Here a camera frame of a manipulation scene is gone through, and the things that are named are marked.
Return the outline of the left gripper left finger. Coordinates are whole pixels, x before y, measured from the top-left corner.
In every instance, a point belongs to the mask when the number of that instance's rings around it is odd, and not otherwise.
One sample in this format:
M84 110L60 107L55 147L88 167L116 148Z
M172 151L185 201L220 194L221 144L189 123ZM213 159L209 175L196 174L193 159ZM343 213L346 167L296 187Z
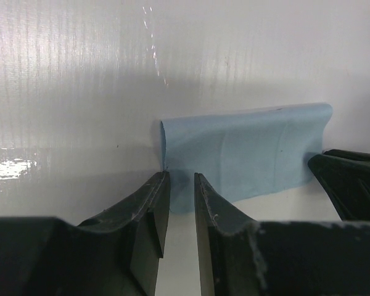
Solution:
M0 295L154 295L170 207L170 175L74 226L0 217Z

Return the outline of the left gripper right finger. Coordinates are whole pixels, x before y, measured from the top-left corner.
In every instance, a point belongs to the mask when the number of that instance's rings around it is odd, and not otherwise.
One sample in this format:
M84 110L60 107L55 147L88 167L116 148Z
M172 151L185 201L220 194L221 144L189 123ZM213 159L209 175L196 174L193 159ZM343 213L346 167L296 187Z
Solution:
M202 295L370 295L370 223L256 221L194 176Z

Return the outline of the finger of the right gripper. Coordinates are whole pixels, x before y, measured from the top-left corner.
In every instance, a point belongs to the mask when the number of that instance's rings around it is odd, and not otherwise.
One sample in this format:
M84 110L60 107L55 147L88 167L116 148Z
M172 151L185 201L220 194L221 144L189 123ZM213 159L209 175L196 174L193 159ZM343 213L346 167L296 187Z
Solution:
M308 168L344 221L370 221L370 154L332 149L313 156Z

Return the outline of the blue cleaning cloth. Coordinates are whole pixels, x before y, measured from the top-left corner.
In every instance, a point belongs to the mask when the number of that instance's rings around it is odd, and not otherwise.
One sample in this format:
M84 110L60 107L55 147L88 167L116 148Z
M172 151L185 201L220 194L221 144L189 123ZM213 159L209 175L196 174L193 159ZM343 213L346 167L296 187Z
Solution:
M194 175L230 202L300 187L322 152L329 104L162 120L162 166L171 178L170 209L194 210Z

